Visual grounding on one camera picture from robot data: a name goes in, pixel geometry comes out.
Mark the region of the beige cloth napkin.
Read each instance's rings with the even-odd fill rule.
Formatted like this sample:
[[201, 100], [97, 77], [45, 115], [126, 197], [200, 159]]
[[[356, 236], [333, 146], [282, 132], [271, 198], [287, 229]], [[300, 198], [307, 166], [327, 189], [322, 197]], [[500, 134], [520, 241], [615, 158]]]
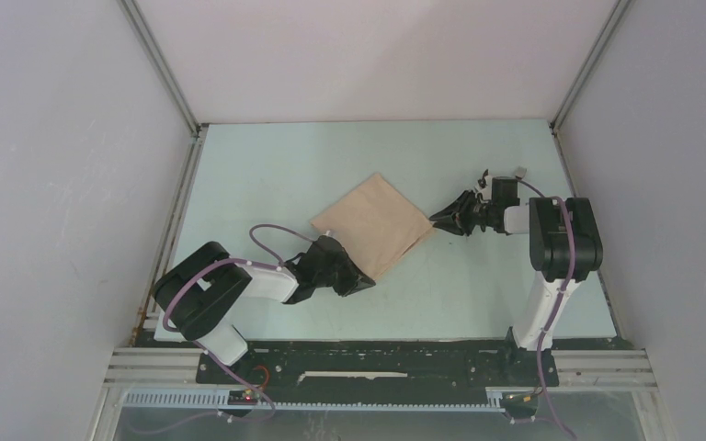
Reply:
[[427, 216], [376, 173], [310, 220], [332, 232], [354, 264], [378, 281], [433, 234]]

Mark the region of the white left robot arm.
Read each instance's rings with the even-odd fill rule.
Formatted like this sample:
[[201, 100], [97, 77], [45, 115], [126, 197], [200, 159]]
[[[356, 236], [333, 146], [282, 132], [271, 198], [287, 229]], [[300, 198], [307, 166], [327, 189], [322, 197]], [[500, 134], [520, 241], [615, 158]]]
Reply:
[[306, 251], [276, 265], [235, 258], [221, 244], [205, 243], [159, 278], [151, 295], [164, 312], [163, 329], [199, 344], [219, 360], [219, 371], [238, 383], [250, 378], [254, 359], [233, 325], [237, 301], [296, 304], [319, 288], [347, 297], [375, 285], [337, 239], [321, 235]]

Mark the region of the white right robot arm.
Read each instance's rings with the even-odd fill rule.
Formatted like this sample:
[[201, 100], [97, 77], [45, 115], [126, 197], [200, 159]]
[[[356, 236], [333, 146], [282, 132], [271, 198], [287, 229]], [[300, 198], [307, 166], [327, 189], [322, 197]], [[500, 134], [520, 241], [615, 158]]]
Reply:
[[429, 217], [433, 227], [458, 236], [475, 230], [529, 236], [529, 261], [535, 277], [524, 311], [511, 327], [516, 347], [502, 354], [497, 369], [503, 380], [520, 384], [535, 363], [525, 350], [552, 345], [555, 324], [567, 301], [603, 262], [603, 244], [588, 198], [547, 197], [520, 176], [482, 175]]

